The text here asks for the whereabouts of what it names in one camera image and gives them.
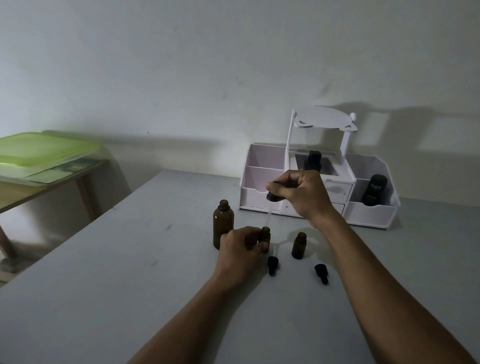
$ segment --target green plastic lid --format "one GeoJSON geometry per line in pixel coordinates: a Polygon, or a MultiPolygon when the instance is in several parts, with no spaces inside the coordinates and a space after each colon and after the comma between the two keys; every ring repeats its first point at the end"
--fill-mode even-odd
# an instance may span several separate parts
{"type": "Polygon", "coordinates": [[[0,165],[31,167],[92,153],[100,146],[93,140],[20,133],[0,138],[0,165]]]}

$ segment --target small amber bottle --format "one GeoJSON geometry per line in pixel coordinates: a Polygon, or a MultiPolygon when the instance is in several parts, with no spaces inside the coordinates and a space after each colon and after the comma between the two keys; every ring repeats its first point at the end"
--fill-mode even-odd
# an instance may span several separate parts
{"type": "Polygon", "coordinates": [[[265,249],[264,254],[268,253],[268,250],[270,249],[270,228],[268,226],[262,227],[262,232],[260,233],[260,239],[258,242],[267,242],[268,243],[268,248],[265,249]]]}
{"type": "Polygon", "coordinates": [[[220,249],[220,238],[233,230],[235,215],[228,205],[227,200],[221,200],[218,208],[213,213],[213,246],[220,249]]]}
{"type": "Polygon", "coordinates": [[[293,242],[292,257],[295,259],[302,259],[307,247],[307,234],[299,232],[295,241],[293,242]]]}

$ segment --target white organizer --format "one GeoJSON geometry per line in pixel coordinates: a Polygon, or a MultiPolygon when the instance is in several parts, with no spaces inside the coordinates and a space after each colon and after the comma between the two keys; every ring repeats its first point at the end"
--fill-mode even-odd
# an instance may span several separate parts
{"type": "Polygon", "coordinates": [[[346,154],[350,137],[357,127],[350,116],[326,107],[306,107],[293,110],[286,146],[252,144],[245,159],[240,180],[240,208],[300,217],[287,200],[270,202],[266,199],[265,186],[286,170],[298,170],[303,166],[309,150],[290,148],[293,127],[340,129],[344,137],[338,152],[322,153],[321,177],[334,208],[349,224],[388,229],[392,224],[400,201],[395,191],[388,166],[378,157],[346,154]],[[388,179],[383,200],[377,206],[366,206],[361,197],[372,175],[382,174],[388,179]]]}

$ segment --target forearm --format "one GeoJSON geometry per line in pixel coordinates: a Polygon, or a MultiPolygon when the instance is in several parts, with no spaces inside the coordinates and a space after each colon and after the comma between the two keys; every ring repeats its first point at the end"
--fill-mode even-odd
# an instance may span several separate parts
{"type": "Polygon", "coordinates": [[[385,269],[337,214],[312,225],[325,236],[357,319],[385,363],[474,363],[458,341],[385,269]]]}
{"type": "Polygon", "coordinates": [[[210,279],[128,364],[199,362],[227,293],[215,279],[210,279]]]}

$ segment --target white wall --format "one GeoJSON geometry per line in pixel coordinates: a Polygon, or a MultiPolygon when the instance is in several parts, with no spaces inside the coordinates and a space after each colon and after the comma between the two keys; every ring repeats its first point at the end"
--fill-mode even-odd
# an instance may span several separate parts
{"type": "MultiPolygon", "coordinates": [[[[475,0],[2,0],[0,135],[101,137],[135,189],[162,168],[240,176],[249,143],[285,142],[293,106],[336,106],[359,116],[351,151],[387,161],[401,196],[480,206],[479,12],[475,0]]],[[[25,209],[0,223],[40,239],[22,235],[25,209]]]]}

